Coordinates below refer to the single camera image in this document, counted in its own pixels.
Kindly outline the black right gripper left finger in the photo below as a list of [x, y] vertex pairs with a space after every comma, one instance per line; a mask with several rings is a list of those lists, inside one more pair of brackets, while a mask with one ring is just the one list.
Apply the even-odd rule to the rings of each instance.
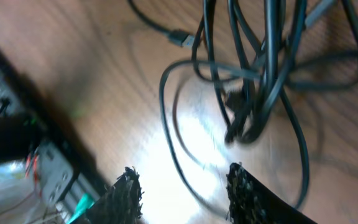
[[141, 218], [142, 188], [140, 175], [134, 168], [125, 167], [107, 192], [85, 211], [90, 224], [135, 224]]

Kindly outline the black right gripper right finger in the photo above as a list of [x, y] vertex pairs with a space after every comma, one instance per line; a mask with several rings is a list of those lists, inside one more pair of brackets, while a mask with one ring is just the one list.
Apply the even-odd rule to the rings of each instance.
[[312, 219], [281, 200], [240, 164], [233, 162], [229, 166], [226, 179], [228, 216], [231, 223], [314, 223]]

